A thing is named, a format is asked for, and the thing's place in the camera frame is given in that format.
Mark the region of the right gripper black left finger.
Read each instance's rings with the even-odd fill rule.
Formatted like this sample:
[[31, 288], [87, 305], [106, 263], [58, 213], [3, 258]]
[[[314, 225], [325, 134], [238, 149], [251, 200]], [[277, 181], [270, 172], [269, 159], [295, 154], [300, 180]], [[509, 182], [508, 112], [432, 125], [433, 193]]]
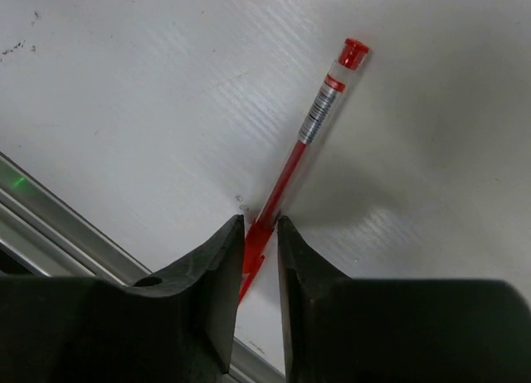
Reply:
[[231, 364], [244, 231], [235, 215], [131, 286], [2, 278], [2, 381], [221, 381]]

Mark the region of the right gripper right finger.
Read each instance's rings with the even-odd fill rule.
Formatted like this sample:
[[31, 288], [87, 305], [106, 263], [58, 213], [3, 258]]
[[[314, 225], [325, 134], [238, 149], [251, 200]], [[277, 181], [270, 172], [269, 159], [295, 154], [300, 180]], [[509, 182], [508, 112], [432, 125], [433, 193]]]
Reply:
[[530, 308], [493, 279], [351, 278], [277, 225], [289, 382], [527, 382]]

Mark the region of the red capped pen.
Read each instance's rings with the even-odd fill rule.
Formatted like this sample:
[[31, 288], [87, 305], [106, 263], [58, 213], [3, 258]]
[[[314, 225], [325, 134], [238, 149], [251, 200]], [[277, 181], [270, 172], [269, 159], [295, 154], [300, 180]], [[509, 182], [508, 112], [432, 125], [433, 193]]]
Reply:
[[240, 300], [246, 296], [261, 269], [276, 222], [296, 198], [339, 116], [343, 102], [361, 77], [361, 69], [369, 53], [370, 48], [364, 43], [347, 38], [324, 77], [265, 205], [246, 234]]

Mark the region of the aluminium front rail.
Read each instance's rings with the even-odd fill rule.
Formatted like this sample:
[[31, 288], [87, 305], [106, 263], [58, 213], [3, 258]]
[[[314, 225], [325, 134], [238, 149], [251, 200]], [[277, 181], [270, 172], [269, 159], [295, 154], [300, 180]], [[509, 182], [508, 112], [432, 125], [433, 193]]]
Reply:
[[[7, 158], [1, 161], [1, 280], [88, 277], [131, 286], [152, 274]], [[219, 382], [281, 382], [283, 376], [234, 338]]]

